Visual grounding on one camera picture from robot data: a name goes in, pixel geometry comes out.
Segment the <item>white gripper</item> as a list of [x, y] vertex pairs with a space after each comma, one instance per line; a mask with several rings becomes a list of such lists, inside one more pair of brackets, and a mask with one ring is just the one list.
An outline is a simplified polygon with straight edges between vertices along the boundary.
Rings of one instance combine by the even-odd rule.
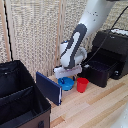
[[77, 65], [73, 67], [72, 69], [65, 69], [64, 67], [56, 67], [54, 69], [55, 77], [57, 79], [68, 77], [68, 76], [73, 76], [81, 72], [82, 72], [82, 67], [80, 65]]

